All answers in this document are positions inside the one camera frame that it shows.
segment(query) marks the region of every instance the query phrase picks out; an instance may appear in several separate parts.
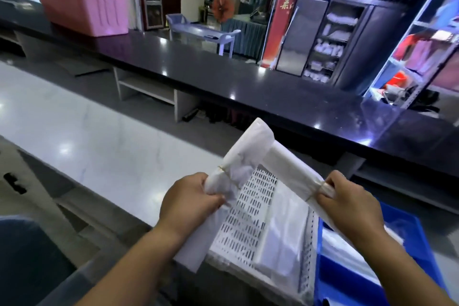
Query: person's left hand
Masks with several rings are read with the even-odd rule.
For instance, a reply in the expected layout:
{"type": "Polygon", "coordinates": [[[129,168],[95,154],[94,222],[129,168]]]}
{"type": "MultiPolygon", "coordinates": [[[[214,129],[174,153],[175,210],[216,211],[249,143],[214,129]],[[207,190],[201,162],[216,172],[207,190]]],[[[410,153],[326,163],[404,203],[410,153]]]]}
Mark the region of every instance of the person's left hand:
{"type": "Polygon", "coordinates": [[[176,181],[164,196],[158,226],[185,241],[209,215],[225,203],[222,194],[204,193],[205,173],[184,176],[176,181]]]}

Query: red round fan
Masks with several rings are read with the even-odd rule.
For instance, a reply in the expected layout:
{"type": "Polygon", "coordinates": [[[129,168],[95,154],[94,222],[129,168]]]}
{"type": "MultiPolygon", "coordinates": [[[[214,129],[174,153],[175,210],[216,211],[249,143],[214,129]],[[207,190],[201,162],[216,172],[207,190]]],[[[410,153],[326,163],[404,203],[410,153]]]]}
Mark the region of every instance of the red round fan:
{"type": "Polygon", "coordinates": [[[225,22],[234,15],[234,2],[232,0],[213,0],[212,11],[218,22],[225,22]]]}

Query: forearm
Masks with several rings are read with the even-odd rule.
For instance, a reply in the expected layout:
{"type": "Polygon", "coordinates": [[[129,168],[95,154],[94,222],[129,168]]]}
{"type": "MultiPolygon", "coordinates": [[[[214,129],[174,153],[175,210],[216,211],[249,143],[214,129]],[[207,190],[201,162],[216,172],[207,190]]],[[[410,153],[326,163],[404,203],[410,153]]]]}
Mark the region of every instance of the forearm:
{"type": "Polygon", "coordinates": [[[359,250],[378,276],[391,306],[456,305],[388,235],[382,234],[359,250]]]}
{"type": "Polygon", "coordinates": [[[157,289],[164,267],[182,245],[161,226],[136,243],[77,306],[143,306],[157,289]]]}

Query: blue container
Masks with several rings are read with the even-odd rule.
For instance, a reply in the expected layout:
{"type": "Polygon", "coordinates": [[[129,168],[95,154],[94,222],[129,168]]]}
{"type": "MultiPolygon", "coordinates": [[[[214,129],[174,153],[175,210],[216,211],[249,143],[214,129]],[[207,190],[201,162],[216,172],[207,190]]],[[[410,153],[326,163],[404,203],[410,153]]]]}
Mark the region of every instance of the blue container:
{"type": "MultiPolygon", "coordinates": [[[[404,239],[407,253],[446,290],[419,219],[384,203],[381,203],[381,209],[386,225],[404,239]]],[[[323,226],[324,223],[320,220],[314,305],[320,306],[323,299],[330,298],[346,306],[388,306],[382,287],[320,254],[323,226]]]]}

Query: white counter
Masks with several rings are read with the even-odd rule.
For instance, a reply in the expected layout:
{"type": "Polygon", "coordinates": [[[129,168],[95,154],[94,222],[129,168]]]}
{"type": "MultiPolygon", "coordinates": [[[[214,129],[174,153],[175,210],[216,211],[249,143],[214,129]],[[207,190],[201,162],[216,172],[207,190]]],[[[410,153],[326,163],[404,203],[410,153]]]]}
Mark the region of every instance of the white counter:
{"type": "Polygon", "coordinates": [[[0,62],[0,135],[154,226],[177,179],[221,157],[0,62]]]}

